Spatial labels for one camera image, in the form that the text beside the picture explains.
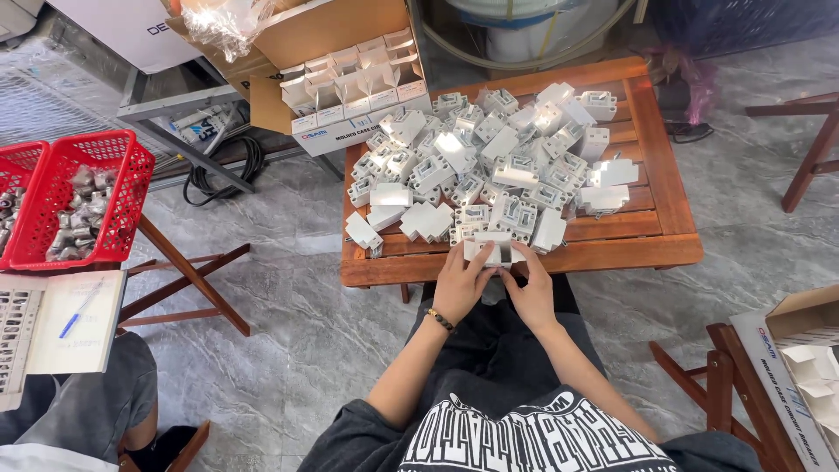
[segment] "person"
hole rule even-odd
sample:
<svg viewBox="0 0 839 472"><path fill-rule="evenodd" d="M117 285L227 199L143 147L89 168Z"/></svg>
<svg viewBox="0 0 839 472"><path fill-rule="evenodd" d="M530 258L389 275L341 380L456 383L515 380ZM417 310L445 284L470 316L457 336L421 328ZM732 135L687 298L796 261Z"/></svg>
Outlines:
<svg viewBox="0 0 839 472"><path fill-rule="evenodd" d="M0 471L113 472L124 441L140 472L164 472L197 431L155 440L157 364L136 333L113 340L104 373L60 379L27 375L20 407L0 413Z"/></svg>
<svg viewBox="0 0 839 472"><path fill-rule="evenodd" d="M338 412L301 472L760 470L729 434L661 443L609 384L565 276L512 245L524 277L483 270L493 244L466 268L463 243L451 249L402 351ZM486 306L494 275L507 300Z"/></svg>

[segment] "hand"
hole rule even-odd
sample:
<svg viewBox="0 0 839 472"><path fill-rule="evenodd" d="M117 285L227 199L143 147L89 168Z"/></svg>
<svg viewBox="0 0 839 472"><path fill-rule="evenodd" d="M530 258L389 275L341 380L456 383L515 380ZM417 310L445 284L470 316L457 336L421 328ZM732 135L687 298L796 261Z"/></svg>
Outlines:
<svg viewBox="0 0 839 472"><path fill-rule="evenodd" d="M457 325L481 298L495 267L481 271L495 243L487 243L469 266L463 269L463 241L451 248L443 269L437 276L432 307L449 323Z"/></svg>
<svg viewBox="0 0 839 472"><path fill-rule="evenodd" d="M501 270L501 279L507 287L510 300L513 301L519 317L530 328L530 331L536 333L557 323L554 314L554 284L542 263L539 262L539 257L527 247L527 244L519 241L511 241L511 243L514 249L522 253L527 262L527 271L523 273L528 283L524 288L519 288L519 284L506 270Z"/></svg>

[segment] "gray marble floor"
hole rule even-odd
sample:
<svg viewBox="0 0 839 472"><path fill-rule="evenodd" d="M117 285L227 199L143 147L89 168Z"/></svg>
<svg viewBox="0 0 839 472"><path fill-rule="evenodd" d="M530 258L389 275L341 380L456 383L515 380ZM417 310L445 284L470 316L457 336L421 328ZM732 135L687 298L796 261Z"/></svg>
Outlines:
<svg viewBox="0 0 839 472"><path fill-rule="evenodd" d="M703 419L652 360L649 340L695 366L709 345L705 325L839 282L839 176L817 177L795 213L779 207L823 118L743 115L745 105L839 90L835 43L711 61L720 68L708 117L717 132L674 145L706 251L700 264L569 275L612 382L665 438L700 430ZM338 408L365 396L398 353L418 302L403 305L396 287L341 286L341 185L315 164L271 165L257 187L255 196L203 208L169 189L150 195L144 209L187 256L253 247L209 277L253 336L223 318L137 329L158 361L163 426L213 421L192 471L296 470ZM129 262L156 254L139 237ZM128 296L176 276L133 277ZM208 306L190 288L144 314Z"/></svg>

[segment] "wooden stool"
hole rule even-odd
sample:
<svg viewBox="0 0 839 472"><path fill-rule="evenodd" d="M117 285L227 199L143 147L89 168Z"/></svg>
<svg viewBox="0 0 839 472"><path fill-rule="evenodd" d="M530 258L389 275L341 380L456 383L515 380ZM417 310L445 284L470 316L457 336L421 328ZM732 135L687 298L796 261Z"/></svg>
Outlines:
<svg viewBox="0 0 839 472"><path fill-rule="evenodd" d="M684 370L655 341L649 343L664 372L708 415L708 431L723 431L743 440L758 453L767 472L805 472L734 327L724 323L706 327L714 349L707 365ZM703 389L696 379L706 379ZM758 438L732 417L732 387L737 390Z"/></svg>
<svg viewBox="0 0 839 472"><path fill-rule="evenodd" d="M243 320L236 310L227 303L227 300L225 300L224 297L222 297L218 291L216 291L216 289L204 279L207 275L215 272L250 251L250 244L243 244L227 254L213 254L196 257L194 259L186 259L184 255L181 254L180 251L178 251L144 215L140 216L138 229L140 230L140 233L143 233L146 236L146 238L149 238L149 241L154 244L154 247L159 249L160 252L166 256L166 259L168 259L169 262L158 264L158 261L155 259L147 260L140 265L136 265L131 269L128 269L128 276L131 277L139 274L140 272L145 272L146 270L163 269L167 267L175 267L184 276L180 277L177 281L171 282L166 286L162 286L148 295L137 299L125 307L122 307L122 310L119 312L118 326L120 329L131 326L168 323L173 321L224 315L224 317L227 318L240 333L245 336L251 335L251 327L245 323L245 320ZM210 262L197 269L191 264L193 262L205 261ZM131 319L141 311L160 303L169 296L174 295L176 292L181 291L190 285L194 285L195 288L197 288L201 294L203 294L207 300L213 304L214 308Z"/></svg>
<svg viewBox="0 0 839 472"><path fill-rule="evenodd" d="M792 183L789 184L786 195L781 199L781 207L787 213L795 210L814 176L839 171L839 160L823 162L836 142L836 138L839 138L839 100L832 100L837 97L839 97L839 92L833 92L789 100L783 105L746 107L746 115L749 117L827 115L825 123L821 125L816 135L816 140L813 141L807 156L801 162L801 167L798 168Z"/></svg>
<svg viewBox="0 0 839 472"><path fill-rule="evenodd" d="M205 421L204 424L198 427L198 431L195 432L195 436L193 436L186 444L184 450L180 451L180 454L178 454L178 457L175 458L172 465L169 466L166 472L184 472L184 470L189 467L192 459L195 458L195 455L198 454L198 451L201 450L201 446L204 445L204 442L207 440L209 435L210 422ZM134 461L128 457L128 454L120 454L117 464L119 464L119 472L140 472L140 469L138 469Z"/></svg>

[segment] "forearm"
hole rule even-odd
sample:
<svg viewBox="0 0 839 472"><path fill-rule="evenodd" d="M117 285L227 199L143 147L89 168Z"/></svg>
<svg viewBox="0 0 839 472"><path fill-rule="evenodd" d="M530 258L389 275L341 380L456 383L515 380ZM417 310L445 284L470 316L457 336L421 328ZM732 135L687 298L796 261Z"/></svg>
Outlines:
<svg viewBox="0 0 839 472"><path fill-rule="evenodd" d="M659 441L655 430L580 351L561 324L551 324L534 334L548 353L550 364L563 384L570 385L601 410L643 434L650 441Z"/></svg>
<svg viewBox="0 0 839 472"><path fill-rule="evenodd" d="M402 352L370 390L367 403L391 424L404 429L448 336L448 331L434 318L425 317Z"/></svg>

